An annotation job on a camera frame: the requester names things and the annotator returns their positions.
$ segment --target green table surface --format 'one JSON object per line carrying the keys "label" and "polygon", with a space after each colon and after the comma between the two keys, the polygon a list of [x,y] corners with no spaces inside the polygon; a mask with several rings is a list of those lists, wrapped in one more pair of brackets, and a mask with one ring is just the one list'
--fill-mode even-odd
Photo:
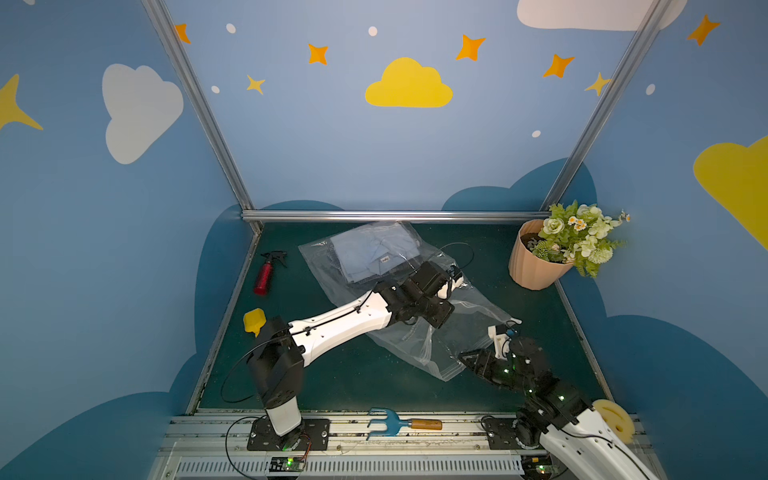
{"label": "green table surface", "polygon": [[[280,315],[286,321],[315,316],[335,308],[310,272],[299,245],[359,226],[358,223],[268,223],[257,255],[248,270],[230,325],[211,370],[199,408],[262,409],[258,396],[239,403],[221,399],[220,387],[232,365],[256,343],[243,329],[243,315],[261,308],[269,319]],[[523,321],[522,335],[531,336],[548,355],[554,374],[577,386],[589,400],[604,394],[581,348],[554,286],[534,292],[509,276],[508,261],[519,226],[415,224],[422,239],[436,247],[467,242],[475,259],[464,269],[469,280],[493,303]],[[253,293],[263,258],[258,253],[286,250],[288,268],[275,266],[268,295]],[[459,264],[468,260],[464,246],[446,249]],[[255,393],[241,363],[227,380],[224,396],[240,399]],[[410,366],[386,349],[361,335],[325,353],[304,372],[298,395],[302,410],[364,411],[384,407],[399,411],[514,412],[523,395],[500,389],[465,370],[448,382]]]}

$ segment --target pink flower pot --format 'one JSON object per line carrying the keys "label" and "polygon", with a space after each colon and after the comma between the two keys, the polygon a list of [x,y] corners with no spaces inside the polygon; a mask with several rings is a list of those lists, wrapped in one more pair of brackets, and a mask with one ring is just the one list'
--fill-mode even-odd
{"label": "pink flower pot", "polygon": [[539,233],[543,226],[543,220],[530,220],[523,223],[509,258],[509,275],[519,286],[529,290],[547,288],[574,266],[573,263],[552,263],[542,260],[523,245],[520,236],[526,233]]}

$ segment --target plastic bag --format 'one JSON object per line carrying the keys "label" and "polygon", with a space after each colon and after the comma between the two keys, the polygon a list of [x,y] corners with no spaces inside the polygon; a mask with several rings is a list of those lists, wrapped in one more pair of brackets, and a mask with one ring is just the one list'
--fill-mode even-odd
{"label": "plastic bag", "polygon": [[[401,283],[425,260],[445,269],[455,263],[425,243],[410,224],[401,222],[369,223],[302,245],[299,251],[337,306],[360,298],[380,280]],[[365,278],[358,280],[364,270]],[[491,344],[489,326],[514,320],[474,288],[466,275],[449,301],[455,310],[439,329],[419,318],[412,325],[396,323],[367,335],[400,359],[447,382],[465,368],[458,361],[460,353]]]}

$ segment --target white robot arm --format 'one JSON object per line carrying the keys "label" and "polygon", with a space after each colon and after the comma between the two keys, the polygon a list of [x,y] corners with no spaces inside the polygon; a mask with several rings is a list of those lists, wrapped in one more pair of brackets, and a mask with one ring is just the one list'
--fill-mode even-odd
{"label": "white robot arm", "polygon": [[393,323],[422,317],[440,328],[454,310],[451,293],[463,282],[458,267],[443,270],[427,261],[402,284],[379,282],[357,300],[322,315],[287,325],[279,317],[267,322],[247,365],[275,433],[286,435],[301,424],[296,395],[305,366],[347,340]]}
{"label": "white robot arm", "polygon": [[494,352],[475,350],[460,360],[494,385],[525,394],[512,424],[523,449],[545,448],[581,480],[658,480],[581,393],[552,374],[533,339],[508,326],[492,326],[488,336]]}

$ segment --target folded shirt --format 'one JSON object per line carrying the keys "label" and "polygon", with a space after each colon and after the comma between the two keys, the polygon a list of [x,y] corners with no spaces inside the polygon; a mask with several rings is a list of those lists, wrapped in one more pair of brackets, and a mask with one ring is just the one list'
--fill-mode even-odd
{"label": "folded shirt", "polygon": [[417,240],[400,223],[372,223],[330,238],[348,283],[381,276],[419,255]]}

